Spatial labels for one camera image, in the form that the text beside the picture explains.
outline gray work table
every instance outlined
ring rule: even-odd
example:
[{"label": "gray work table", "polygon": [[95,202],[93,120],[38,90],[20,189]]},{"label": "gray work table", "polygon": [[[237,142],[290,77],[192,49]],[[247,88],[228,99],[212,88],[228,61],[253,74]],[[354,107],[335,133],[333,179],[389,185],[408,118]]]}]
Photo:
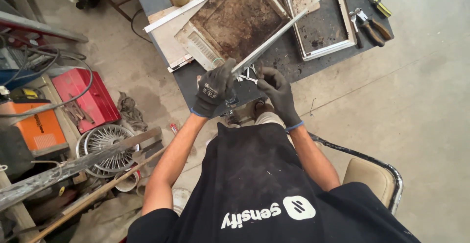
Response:
[{"label": "gray work table", "polygon": [[[150,16],[171,6],[169,0],[139,1],[141,2],[141,5],[147,16]],[[354,11],[356,8],[362,8],[367,16],[373,16],[378,22],[382,23],[386,28],[388,28],[393,38],[393,32],[391,30],[388,19],[383,17],[382,15],[379,15],[368,0],[346,0],[346,4],[348,6],[349,11]],[[339,23],[341,22],[338,22],[337,18],[335,20],[328,21],[328,18],[331,18],[330,14],[337,13],[338,9],[339,5],[336,0],[322,0],[320,2],[320,9],[314,13],[307,15],[309,16],[307,24],[308,22],[311,22],[311,24],[308,24],[307,27],[310,27],[310,32],[316,33],[308,37],[307,35],[305,36],[306,38],[309,38],[308,41],[311,42],[312,46],[316,47],[319,44],[323,43],[325,43],[325,46],[327,46],[327,41],[332,40],[334,38],[333,33],[336,31],[334,29],[338,28]],[[321,22],[323,26],[325,26],[325,24],[331,25],[331,29],[334,31],[332,31],[331,33],[325,33],[325,31],[328,31],[329,27],[320,27],[318,26],[318,22]],[[261,57],[255,62],[255,65],[273,66],[277,68],[290,83],[293,83],[301,80],[302,78],[308,77],[322,69],[325,69],[328,66],[336,64],[338,62],[341,62],[373,48],[374,45],[368,40],[364,32],[361,30],[360,32],[361,40],[364,43],[364,48],[358,49],[357,46],[349,47],[338,52],[334,52],[332,54],[328,54],[326,56],[304,62],[299,53],[295,33],[293,29],[290,29],[284,35],[282,35],[264,54],[261,55]],[[155,44],[158,52],[161,54],[161,50],[158,47],[158,44],[153,39],[153,36],[149,36]],[[191,108],[194,105],[194,102],[196,101],[196,76],[203,75],[205,72],[206,71],[204,70],[204,68],[200,64],[198,64],[196,60],[173,72],[175,80],[179,86],[179,89],[181,90],[181,93],[183,94],[188,108]],[[240,83],[235,81],[234,90],[237,96],[237,100],[239,102],[235,106],[231,107],[227,107],[225,104],[219,106],[214,114],[215,116],[223,114],[233,109],[234,107],[244,105],[261,96],[264,96],[264,94],[259,91],[256,85],[251,81],[243,81]]]}]

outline black t-shirt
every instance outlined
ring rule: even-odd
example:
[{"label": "black t-shirt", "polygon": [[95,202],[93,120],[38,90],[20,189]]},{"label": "black t-shirt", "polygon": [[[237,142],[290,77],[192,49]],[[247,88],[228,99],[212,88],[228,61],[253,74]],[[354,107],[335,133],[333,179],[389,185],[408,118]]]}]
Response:
[{"label": "black t-shirt", "polygon": [[365,184],[323,191],[282,126],[218,129],[181,216],[158,209],[138,218],[128,243],[419,242]]}]

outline wire wheel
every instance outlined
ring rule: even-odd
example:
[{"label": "wire wheel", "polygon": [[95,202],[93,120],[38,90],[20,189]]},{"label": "wire wheel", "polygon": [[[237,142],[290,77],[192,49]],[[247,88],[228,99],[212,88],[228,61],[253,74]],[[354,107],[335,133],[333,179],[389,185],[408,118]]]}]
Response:
[{"label": "wire wheel", "polygon": [[[120,126],[115,124],[107,124],[99,126],[90,131],[85,138],[85,154],[103,149],[105,146],[110,146],[121,142],[126,138],[133,137],[134,134]],[[139,145],[135,145],[128,148],[114,156],[95,164],[95,167],[108,172],[120,172],[126,170],[132,166],[134,160],[132,154],[139,150]]]},{"label": "wire wheel", "polygon": [[[79,141],[77,141],[77,146],[75,147],[75,153],[77,158],[81,158],[86,156],[85,154],[85,137],[88,135],[90,131],[85,132],[83,135],[80,136]],[[85,169],[86,173],[95,176],[97,178],[111,178],[114,177],[116,174],[115,172],[108,172],[97,168],[96,166],[91,166]]]}]

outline hand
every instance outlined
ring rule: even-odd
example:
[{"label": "hand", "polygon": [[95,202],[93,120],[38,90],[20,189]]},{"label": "hand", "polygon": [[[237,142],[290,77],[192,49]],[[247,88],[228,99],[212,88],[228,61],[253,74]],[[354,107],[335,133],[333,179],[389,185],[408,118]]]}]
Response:
[{"label": "hand", "polygon": [[234,79],[232,68],[234,59],[228,59],[223,66],[206,72],[199,81],[196,103],[191,112],[202,117],[211,117],[217,106],[221,105],[232,93]]},{"label": "hand", "polygon": [[286,78],[271,67],[262,69],[264,80],[258,80],[258,89],[266,93],[271,99],[274,111],[284,121],[286,130],[290,131],[304,122],[300,120],[294,107],[291,85]]}]

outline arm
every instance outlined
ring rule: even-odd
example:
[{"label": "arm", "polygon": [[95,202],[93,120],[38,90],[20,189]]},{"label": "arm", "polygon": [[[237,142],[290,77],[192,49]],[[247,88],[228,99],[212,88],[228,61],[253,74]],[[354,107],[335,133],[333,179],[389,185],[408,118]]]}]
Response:
[{"label": "arm", "polygon": [[300,163],[310,178],[327,192],[340,186],[338,173],[310,138],[305,126],[298,126],[289,131],[289,134]]},{"label": "arm", "polygon": [[207,120],[191,114],[168,145],[146,185],[142,215],[160,208],[173,209],[172,186],[183,171],[194,140]]},{"label": "arm", "polygon": [[183,171],[197,134],[215,109],[230,96],[233,85],[231,70],[235,65],[234,59],[228,59],[223,66],[201,77],[192,114],[168,145],[146,185],[142,215],[161,208],[173,209],[172,186]]},{"label": "arm", "polygon": [[271,99],[274,111],[284,121],[305,172],[325,191],[338,187],[335,168],[310,138],[295,110],[291,85],[277,69],[265,67],[262,72],[264,80],[258,80],[258,88]]}]

